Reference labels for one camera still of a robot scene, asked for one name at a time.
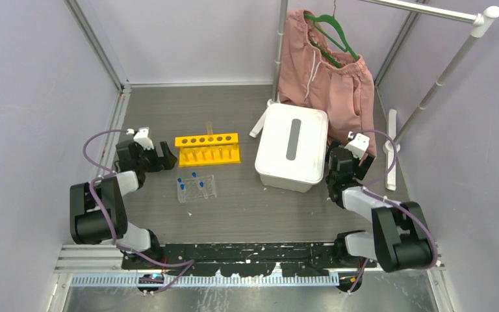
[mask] metal floor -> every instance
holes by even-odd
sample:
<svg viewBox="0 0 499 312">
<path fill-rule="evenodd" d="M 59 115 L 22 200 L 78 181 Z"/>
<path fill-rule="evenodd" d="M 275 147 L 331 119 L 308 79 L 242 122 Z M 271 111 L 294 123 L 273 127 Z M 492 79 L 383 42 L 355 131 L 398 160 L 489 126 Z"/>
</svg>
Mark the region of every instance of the metal floor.
<svg viewBox="0 0 499 312">
<path fill-rule="evenodd" d="M 335 287 L 172 288 L 143 297 L 138 289 L 72 287 L 64 312 L 85 311 L 397 311 L 438 312 L 424 271 L 367 272 L 350 297 Z"/>
<path fill-rule="evenodd" d="M 147 174 L 144 187 L 124 198 L 129 221 L 152 230 L 161 243 L 332 241 L 340 232 L 370 229 L 364 218 L 329 201 L 324 180 L 307 193 L 264 189 L 254 168 L 259 137 L 248 133 L 263 113 L 270 90 L 270 85 L 134 88 L 124 129 L 148 126 L 155 144 L 165 140 L 178 155 L 174 138 L 205 134 L 205 122 L 211 121 L 214 133 L 240 135 L 242 163 Z M 385 130 L 379 101 L 374 111 L 376 129 Z M 384 141 L 377 136 L 378 157 L 367 179 L 385 170 Z M 217 198 L 177 201 L 176 179 L 193 171 L 199 176 L 214 174 Z M 382 183 L 370 189 L 407 200 L 400 172 L 397 186 L 396 192 L 387 191 Z"/>
</svg>

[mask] white rack connector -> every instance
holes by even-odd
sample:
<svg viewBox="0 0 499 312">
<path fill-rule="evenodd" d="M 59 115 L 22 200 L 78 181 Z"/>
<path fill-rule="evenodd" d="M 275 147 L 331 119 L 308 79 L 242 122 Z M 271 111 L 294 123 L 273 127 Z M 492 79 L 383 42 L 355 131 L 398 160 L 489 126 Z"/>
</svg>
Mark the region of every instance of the white rack connector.
<svg viewBox="0 0 499 312">
<path fill-rule="evenodd" d="M 273 102 L 272 99 L 269 99 L 267 101 L 267 109 L 269 108 L 270 105 L 273 105 L 274 103 L 278 102 Z M 261 115 L 261 118 L 259 118 L 259 121 L 253 126 L 253 129 L 249 132 L 249 136 L 252 138 L 257 138 L 257 135 L 263 130 L 263 126 L 265 125 L 265 117 L 266 117 L 266 112 L 267 109 L 263 112 L 263 115 Z"/>
<path fill-rule="evenodd" d="M 395 138 L 397 135 L 397 111 L 394 109 L 390 109 L 387 115 L 387 135 L 390 138 Z M 397 152 L 400 150 L 401 146 L 397 144 Z M 395 157 L 393 146 L 389 140 L 383 145 L 383 151 L 385 152 L 385 169 L 387 170 Z M 385 177 L 385 188 L 388 190 L 397 189 L 397 164 L 395 164 L 393 169 L 387 174 L 387 177 Z"/>
</svg>

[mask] drawstring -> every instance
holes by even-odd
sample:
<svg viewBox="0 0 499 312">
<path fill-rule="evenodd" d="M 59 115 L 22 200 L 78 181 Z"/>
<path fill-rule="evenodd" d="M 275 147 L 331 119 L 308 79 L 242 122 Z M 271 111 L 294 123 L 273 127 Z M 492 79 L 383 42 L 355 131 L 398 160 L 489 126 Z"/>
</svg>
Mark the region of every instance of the drawstring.
<svg viewBox="0 0 499 312">
<path fill-rule="evenodd" d="M 318 67 L 324 63 L 322 60 L 316 64 L 316 67 L 314 66 L 314 62 L 316 61 L 316 51 L 313 50 L 313 66 L 311 67 L 311 73 L 309 74 L 309 81 L 307 81 L 307 93 L 305 94 L 305 99 L 309 96 L 309 87 L 311 86 L 311 81 L 314 81 L 314 78 L 316 77 L 316 73 L 318 73 Z"/>
<path fill-rule="evenodd" d="M 305 94 L 305 99 L 307 99 L 307 96 L 309 96 L 309 87 L 311 85 L 311 78 L 313 77 L 313 71 L 314 71 L 314 62 L 316 58 L 316 51 L 313 50 L 313 66 L 311 67 L 311 73 L 309 74 L 309 81 L 307 81 L 307 93 Z"/>
</svg>

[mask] yellow test tube rack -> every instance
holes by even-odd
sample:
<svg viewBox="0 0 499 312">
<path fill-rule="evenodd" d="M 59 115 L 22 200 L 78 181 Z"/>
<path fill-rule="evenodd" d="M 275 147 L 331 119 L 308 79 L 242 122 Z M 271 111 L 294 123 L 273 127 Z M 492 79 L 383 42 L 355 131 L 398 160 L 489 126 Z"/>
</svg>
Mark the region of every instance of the yellow test tube rack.
<svg viewBox="0 0 499 312">
<path fill-rule="evenodd" d="M 179 148 L 179 167 L 239 164 L 238 133 L 191 135 L 175 138 Z"/>
</svg>

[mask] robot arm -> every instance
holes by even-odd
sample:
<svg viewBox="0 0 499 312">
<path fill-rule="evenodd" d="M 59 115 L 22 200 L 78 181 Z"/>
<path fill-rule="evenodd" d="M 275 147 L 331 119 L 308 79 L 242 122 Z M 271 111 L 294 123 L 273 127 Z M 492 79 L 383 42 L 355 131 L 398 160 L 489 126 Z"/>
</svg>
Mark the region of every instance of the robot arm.
<svg viewBox="0 0 499 312">
<path fill-rule="evenodd" d="M 326 178 L 330 198 L 338 206 L 358 213 L 372 223 L 372 233 L 354 231 L 338 235 L 335 245 L 345 262 L 366 257 L 377 261 L 385 272 L 425 267 L 433 259 L 426 234 L 398 209 L 362 191 L 362 179 L 372 161 L 365 156 L 369 139 L 349 134 L 346 146 L 336 144 L 329 151 L 329 173 Z M 399 203 L 426 227 L 419 204 Z"/>
<path fill-rule="evenodd" d="M 148 128 L 129 131 L 128 134 L 133 138 L 116 145 L 120 173 L 97 182 L 95 191 L 110 215 L 117 242 L 152 259 L 160 259 L 162 250 L 154 233 L 127 221 L 123 197 L 142 187 L 146 172 L 171 170 L 177 158 L 167 142 L 160 142 L 163 156 L 158 155 Z M 112 238 L 108 222 L 89 191 L 89 183 L 70 187 L 70 233 L 76 244 L 101 244 Z M 133 253 L 125 253 L 133 261 L 139 261 Z"/>
</svg>

